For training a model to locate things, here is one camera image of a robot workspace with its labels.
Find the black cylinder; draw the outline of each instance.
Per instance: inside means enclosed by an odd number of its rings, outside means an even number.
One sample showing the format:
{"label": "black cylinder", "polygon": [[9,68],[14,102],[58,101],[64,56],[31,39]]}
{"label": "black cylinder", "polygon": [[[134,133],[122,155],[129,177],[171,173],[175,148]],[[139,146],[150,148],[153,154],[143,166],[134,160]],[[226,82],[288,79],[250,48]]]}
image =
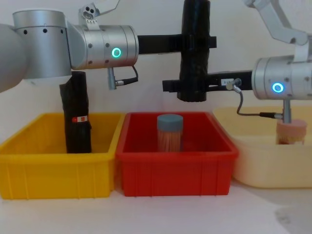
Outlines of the black cylinder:
{"label": "black cylinder", "polygon": [[91,153],[91,124],[85,72],[72,72],[70,80],[59,86],[65,118],[68,154]]}
{"label": "black cylinder", "polygon": [[[210,36],[210,1],[185,0],[182,35],[189,37]],[[209,48],[181,52],[180,80],[182,92],[177,94],[178,99],[187,102],[201,102],[206,100],[206,92],[201,85],[205,84],[208,74]]]}

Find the red bin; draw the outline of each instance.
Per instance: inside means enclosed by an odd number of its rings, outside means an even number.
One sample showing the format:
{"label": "red bin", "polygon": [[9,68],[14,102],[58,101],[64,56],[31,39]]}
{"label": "red bin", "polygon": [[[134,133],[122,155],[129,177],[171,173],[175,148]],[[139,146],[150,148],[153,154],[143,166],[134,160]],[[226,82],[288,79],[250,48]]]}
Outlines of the red bin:
{"label": "red bin", "polygon": [[157,117],[129,113],[116,156],[125,196],[227,195],[238,150],[215,118],[204,112],[183,116],[182,151],[157,151]]}

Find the jar of toothpicks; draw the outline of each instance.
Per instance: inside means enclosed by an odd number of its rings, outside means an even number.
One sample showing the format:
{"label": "jar of toothpicks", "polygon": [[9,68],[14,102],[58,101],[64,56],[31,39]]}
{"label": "jar of toothpicks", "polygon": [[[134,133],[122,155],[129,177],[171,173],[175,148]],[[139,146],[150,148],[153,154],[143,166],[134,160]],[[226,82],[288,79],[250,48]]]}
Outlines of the jar of toothpicks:
{"label": "jar of toothpicks", "polygon": [[182,150],[183,117],[167,114],[157,117],[158,151],[179,152]]}

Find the white table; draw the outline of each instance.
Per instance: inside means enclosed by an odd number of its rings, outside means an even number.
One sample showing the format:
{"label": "white table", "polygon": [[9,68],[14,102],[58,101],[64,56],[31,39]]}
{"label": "white table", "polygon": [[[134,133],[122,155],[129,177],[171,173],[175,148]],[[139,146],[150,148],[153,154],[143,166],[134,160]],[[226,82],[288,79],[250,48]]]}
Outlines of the white table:
{"label": "white table", "polygon": [[312,190],[232,183],[228,196],[1,201],[0,234],[311,234]]}

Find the plastic bin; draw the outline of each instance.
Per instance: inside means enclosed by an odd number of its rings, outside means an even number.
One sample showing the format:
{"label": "plastic bin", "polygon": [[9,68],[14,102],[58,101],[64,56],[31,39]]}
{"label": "plastic bin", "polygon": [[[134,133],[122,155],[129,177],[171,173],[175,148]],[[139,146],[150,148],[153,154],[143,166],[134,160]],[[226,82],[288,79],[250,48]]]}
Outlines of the plastic bin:
{"label": "plastic bin", "polygon": [[157,151],[157,116],[128,114],[117,158],[125,196],[227,195],[238,150],[206,113],[184,117],[183,150]]}
{"label": "plastic bin", "polygon": [[[281,112],[281,107],[244,108],[243,113]],[[312,188],[312,107],[292,107],[293,118],[308,123],[305,145],[276,145],[276,120],[241,117],[236,108],[214,115],[240,150],[234,178],[259,188]]]}
{"label": "plastic bin", "polygon": [[123,114],[91,114],[92,154],[66,154],[63,114],[44,114],[0,147],[3,199],[108,197]]}

